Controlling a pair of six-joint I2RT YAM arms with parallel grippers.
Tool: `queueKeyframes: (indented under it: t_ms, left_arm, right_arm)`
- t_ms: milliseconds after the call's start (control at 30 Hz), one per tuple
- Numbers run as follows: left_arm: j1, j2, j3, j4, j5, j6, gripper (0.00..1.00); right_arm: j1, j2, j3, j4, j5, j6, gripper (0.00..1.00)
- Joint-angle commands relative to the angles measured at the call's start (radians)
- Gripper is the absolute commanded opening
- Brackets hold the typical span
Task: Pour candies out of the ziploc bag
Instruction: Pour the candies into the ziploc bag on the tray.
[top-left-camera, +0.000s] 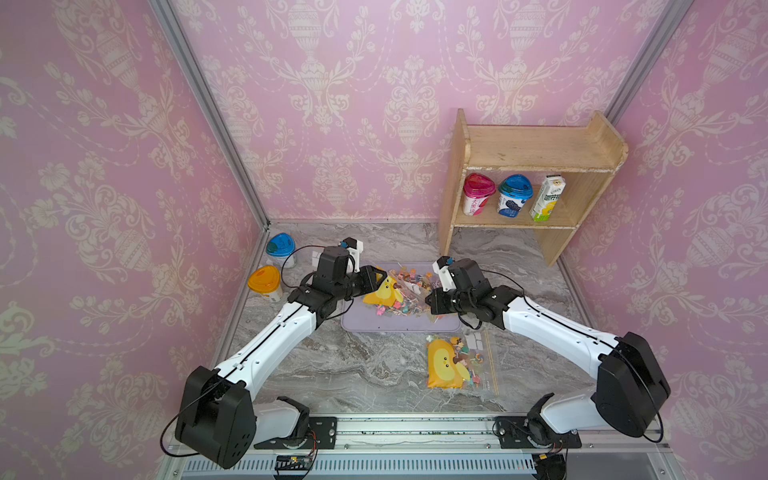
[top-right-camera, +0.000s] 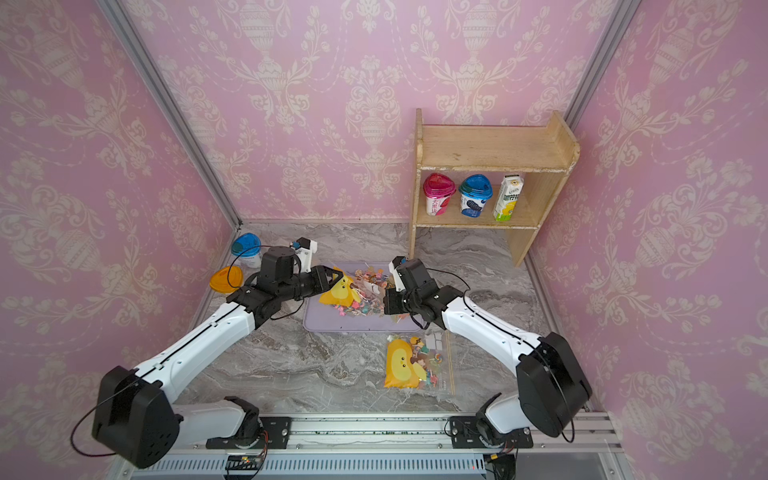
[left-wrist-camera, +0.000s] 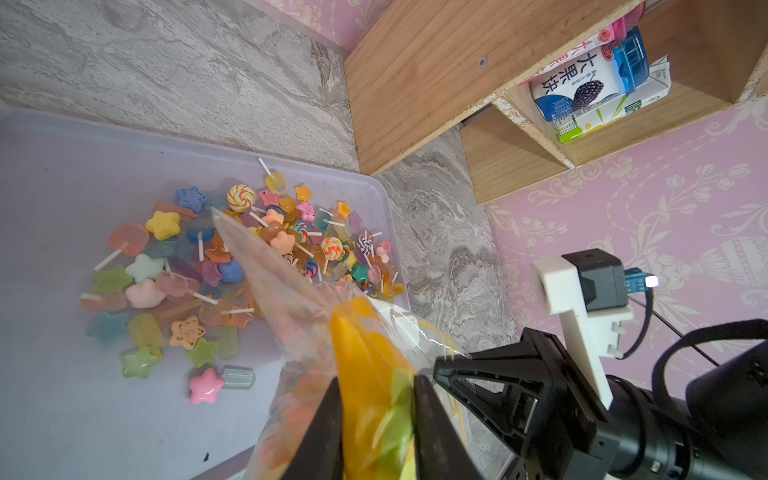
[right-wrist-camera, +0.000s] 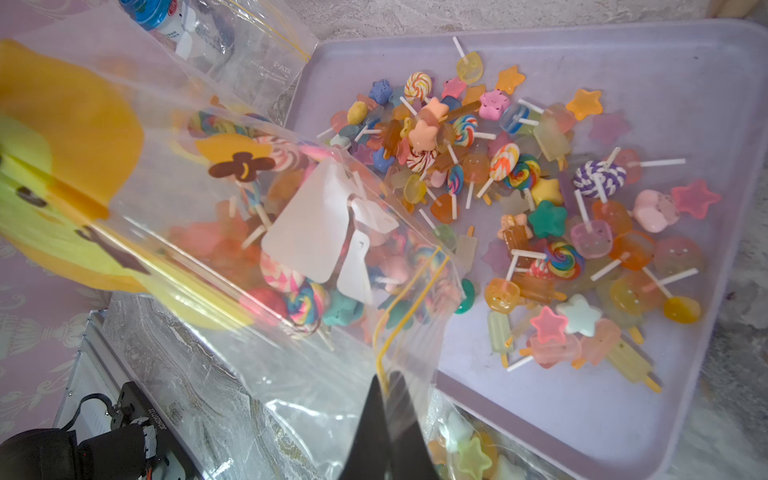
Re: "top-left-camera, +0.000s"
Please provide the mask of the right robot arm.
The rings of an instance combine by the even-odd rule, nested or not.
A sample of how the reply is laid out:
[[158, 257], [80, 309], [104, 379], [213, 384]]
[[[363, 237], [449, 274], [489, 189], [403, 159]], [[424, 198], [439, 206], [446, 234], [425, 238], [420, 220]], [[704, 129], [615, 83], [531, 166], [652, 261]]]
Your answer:
[[564, 357], [595, 382], [592, 390], [556, 399], [542, 396], [526, 415], [531, 441], [549, 447], [582, 429], [610, 427], [631, 438], [646, 438], [661, 426], [669, 383], [648, 341], [639, 334], [595, 330], [530, 299], [517, 281], [494, 286], [490, 270], [471, 259], [442, 256], [433, 264], [440, 285], [426, 298], [435, 315], [473, 316], [526, 337]]

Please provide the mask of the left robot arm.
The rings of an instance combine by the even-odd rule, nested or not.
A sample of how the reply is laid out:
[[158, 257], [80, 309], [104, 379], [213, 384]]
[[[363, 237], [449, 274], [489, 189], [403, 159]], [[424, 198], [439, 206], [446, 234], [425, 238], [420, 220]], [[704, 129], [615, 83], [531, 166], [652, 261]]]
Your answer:
[[383, 270], [361, 263], [363, 250], [351, 237], [326, 247], [316, 270], [292, 289], [260, 333], [216, 367], [200, 366], [187, 377], [179, 411], [167, 425], [175, 440], [228, 469], [254, 445], [302, 444], [309, 437], [305, 405], [285, 396], [262, 404], [256, 398], [295, 347], [383, 284]]

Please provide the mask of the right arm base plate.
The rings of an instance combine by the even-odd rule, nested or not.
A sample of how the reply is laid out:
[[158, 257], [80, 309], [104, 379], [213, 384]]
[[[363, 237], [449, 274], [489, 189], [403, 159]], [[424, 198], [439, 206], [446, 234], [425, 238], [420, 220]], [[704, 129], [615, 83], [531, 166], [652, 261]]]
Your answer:
[[559, 452], [582, 447], [580, 436], [574, 432], [532, 432], [524, 416], [497, 416], [493, 420], [491, 431], [502, 449], [545, 449]]

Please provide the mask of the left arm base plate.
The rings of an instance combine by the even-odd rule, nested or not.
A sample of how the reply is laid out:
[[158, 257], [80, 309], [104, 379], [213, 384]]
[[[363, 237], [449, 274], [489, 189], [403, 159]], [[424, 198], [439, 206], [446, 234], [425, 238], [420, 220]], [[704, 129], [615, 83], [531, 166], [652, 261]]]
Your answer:
[[253, 445], [254, 450], [333, 450], [336, 444], [338, 418], [335, 416], [310, 415], [301, 419], [291, 434], [285, 438], [274, 438]]

